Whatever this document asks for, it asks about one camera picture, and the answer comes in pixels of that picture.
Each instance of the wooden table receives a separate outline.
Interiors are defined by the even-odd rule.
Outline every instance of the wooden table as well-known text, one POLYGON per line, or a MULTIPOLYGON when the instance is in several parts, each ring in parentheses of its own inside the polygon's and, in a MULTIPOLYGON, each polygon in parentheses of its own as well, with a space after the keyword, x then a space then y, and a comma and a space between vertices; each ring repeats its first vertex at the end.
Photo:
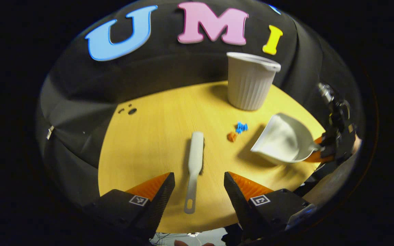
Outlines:
POLYGON ((302 122, 314 139, 324 132, 308 111, 274 85, 264 105, 256 111, 243 111, 228 103, 227 81, 181 87, 121 103, 101 149, 100 195, 112 189, 125 191, 155 176, 174 172, 175 188, 158 232, 202 232, 237 223, 223 186, 224 172, 232 171, 272 190, 293 191, 319 165, 274 165, 250 151, 271 116, 278 112, 302 122), (133 108, 137 111, 129 115, 133 108), (229 142, 227 134, 235 131, 239 121, 247 123, 249 130, 234 143, 229 142), (196 210, 188 215, 183 208, 194 131, 204 133, 205 149, 203 174, 197 181, 196 210))

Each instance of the yellow letter i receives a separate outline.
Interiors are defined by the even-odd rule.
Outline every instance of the yellow letter i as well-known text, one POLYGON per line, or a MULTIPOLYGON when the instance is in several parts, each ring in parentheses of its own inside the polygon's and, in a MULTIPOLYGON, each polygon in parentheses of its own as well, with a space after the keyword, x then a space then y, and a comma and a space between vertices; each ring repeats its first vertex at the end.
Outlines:
POLYGON ((270 55, 275 55, 279 38, 283 35, 283 33, 275 26, 269 25, 268 27, 270 29, 270 37, 268 38, 267 44, 262 47, 262 51, 270 55))

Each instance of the ribbed cup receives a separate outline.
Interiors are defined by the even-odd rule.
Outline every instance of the ribbed cup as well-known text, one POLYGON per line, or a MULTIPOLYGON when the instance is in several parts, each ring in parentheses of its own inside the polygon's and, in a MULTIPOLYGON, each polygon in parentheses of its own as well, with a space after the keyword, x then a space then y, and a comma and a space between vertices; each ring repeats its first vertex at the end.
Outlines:
POLYGON ((259 109, 267 97, 280 64, 245 53, 228 52, 228 100, 236 108, 259 109))

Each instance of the pink letter m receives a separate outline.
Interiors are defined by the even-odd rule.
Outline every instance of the pink letter m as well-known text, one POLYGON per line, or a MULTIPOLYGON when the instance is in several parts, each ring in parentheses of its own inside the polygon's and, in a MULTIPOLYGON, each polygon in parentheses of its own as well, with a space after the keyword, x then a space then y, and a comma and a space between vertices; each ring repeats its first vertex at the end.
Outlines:
POLYGON ((179 8, 185 11, 183 33, 177 36, 179 42, 189 44, 203 41, 204 36, 198 31, 200 24, 213 42, 226 28, 226 33, 222 35, 223 42, 233 45, 246 44, 244 25, 249 17, 246 12, 228 8, 217 17, 208 5, 199 2, 180 3, 179 8))

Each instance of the brush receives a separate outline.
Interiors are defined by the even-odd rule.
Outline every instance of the brush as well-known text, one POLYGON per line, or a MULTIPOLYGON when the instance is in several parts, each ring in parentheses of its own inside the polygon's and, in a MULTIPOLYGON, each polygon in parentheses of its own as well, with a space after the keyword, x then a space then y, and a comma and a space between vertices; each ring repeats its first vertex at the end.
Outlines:
POLYGON ((193 214, 196 208, 197 177, 203 171, 203 133, 195 131, 191 137, 191 147, 189 148, 189 182, 188 192, 185 199, 185 213, 193 214))

